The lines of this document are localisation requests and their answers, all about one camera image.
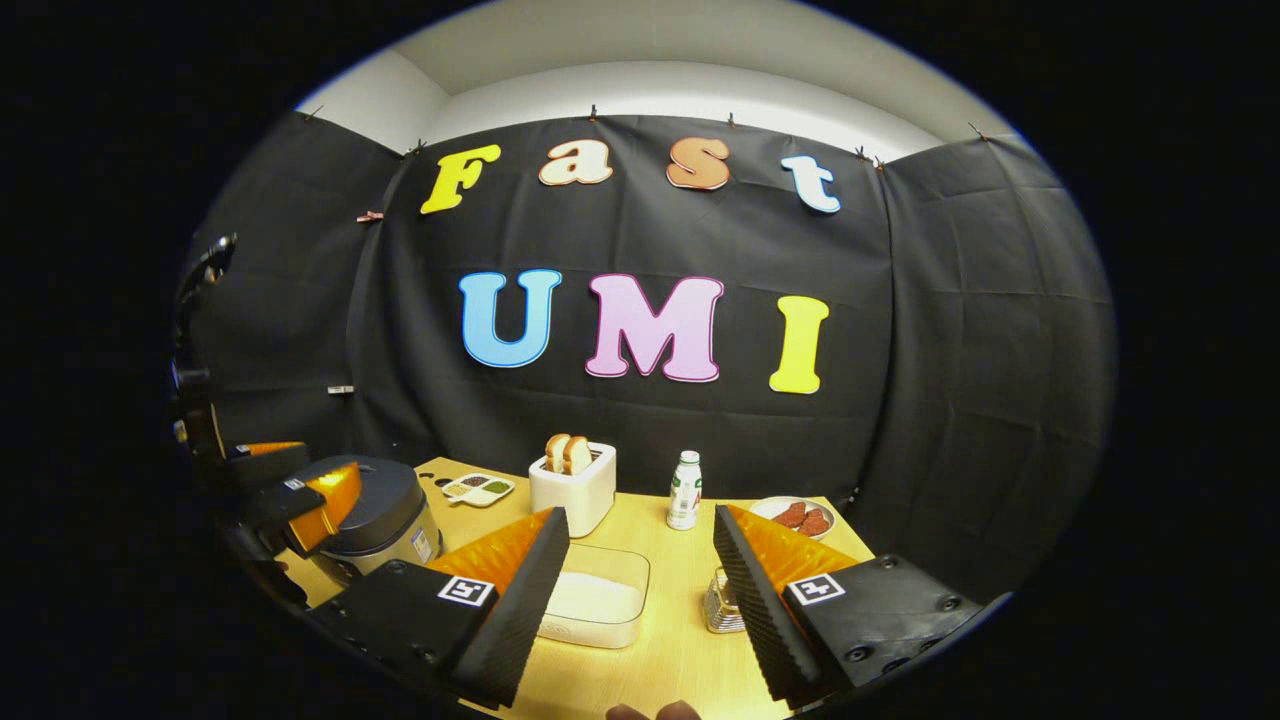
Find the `black backdrop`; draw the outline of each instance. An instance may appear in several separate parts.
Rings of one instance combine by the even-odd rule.
[[[731,178],[673,187],[671,145],[722,138]],[[599,184],[548,187],[547,151],[609,147]],[[422,215],[445,155],[497,143],[462,202]],[[841,209],[809,209],[782,158],[832,172]],[[366,209],[385,211],[358,224]],[[1015,587],[1092,478],[1112,397],[1106,278],[1060,182],[1016,138],[876,163],[806,138],[686,118],[525,123],[403,158],[293,113],[214,205],[191,255],[236,232],[227,279],[193,319],[230,442],[305,439],[412,465],[436,455],[524,474],[557,432],[618,447],[618,487],[662,495],[681,450],[708,495],[824,495],[877,551],[961,592]],[[507,278],[494,328],[525,332],[520,272],[561,273],[550,341],[493,368],[462,343],[470,273]],[[724,283],[719,377],[585,372],[603,273],[635,275],[657,311],[675,283]],[[774,392],[777,300],[826,302],[812,395]],[[664,356],[669,356],[667,348]],[[329,386],[353,384],[351,396]],[[870,452],[874,443],[874,454]]]

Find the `orange letter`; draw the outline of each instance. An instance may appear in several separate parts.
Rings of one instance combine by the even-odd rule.
[[[500,147],[485,145],[440,158],[440,161],[436,163],[440,165],[440,174],[435,177],[431,196],[422,204],[422,214],[461,205],[462,196],[458,195],[458,184],[462,184],[462,190],[468,190],[480,179],[480,168],[484,167],[484,163],[493,163],[499,155],[502,155]]]
[[[676,187],[716,190],[728,182],[728,146],[722,140],[686,137],[671,146],[672,164],[667,165],[667,179]]]

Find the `human hand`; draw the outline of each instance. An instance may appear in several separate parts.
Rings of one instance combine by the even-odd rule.
[[[649,720],[639,710],[628,705],[614,705],[604,714],[604,720]],[[658,711],[654,720],[701,720],[687,702],[680,700]]]

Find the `white plate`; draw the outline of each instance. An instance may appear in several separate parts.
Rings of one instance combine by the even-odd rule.
[[[504,478],[495,478],[493,475],[486,475],[484,473],[468,473],[467,475],[463,475],[463,477],[453,480],[452,483],[442,487],[440,492],[444,492],[445,488],[451,488],[451,487],[470,487],[465,482],[462,482],[462,480],[466,480],[467,478],[484,478],[485,482],[481,483],[481,486],[489,484],[489,483],[492,483],[494,480],[498,480],[500,483],[506,483],[507,484],[507,489],[504,489],[502,492],[490,492],[490,491],[486,491],[486,489],[480,489],[481,486],[475,486],[475,487],[471,487],[471,489],[466,495],[460,495],[457,497],[452,497],[452,496],[449,496],[449,493],[445,492],[444,493],[444,498],[449,501],[449,505],[457,505],[460,502],[466,502],[467,505],[472,505],[475,507],[489,507],[490,505],[493,505],[494,502],[498,502],[499,500],[502,500],[503,497],[506,497],[507,493],[509,493],[511,491],[513,491],[516,488],[516,483],[513,483],[513,482],[511,482],[508,479],[504,479]]]
[[[804,502],[805,512],[809,512],[810,510],[814,509],[822,510],[823,520],[827,520],[827,523],[831,525],[829,528],[826,529],[826,532],[818,533],[817,536],[813,536],[810,539],[822,539],[827,537],[827,533],[831,532],[831,528],[836,527],[836,516],[831,512],[831,510],[827,510],[826,506],[813,502],[810,500],[805,500],[803,497],[792,497],[788,495],[765,497],[764,500],[751,506],[751,512],[759,515],[760,518],[764,518],[765,520],[772,521],[778,515],[786,512],[787,507],[791,507],[792,502]],[[799,532],[799,528],[792,528],[792,532]]]

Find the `rice cooker lid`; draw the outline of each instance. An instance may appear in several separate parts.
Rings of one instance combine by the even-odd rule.
[[[335,455],[307,468],[323,474],[356,462],[360,468],[360,500],[338,527],[326,552],[360,555],[387,544],[421,512],[426,493],[413,468],[403,462],[365,455]]]

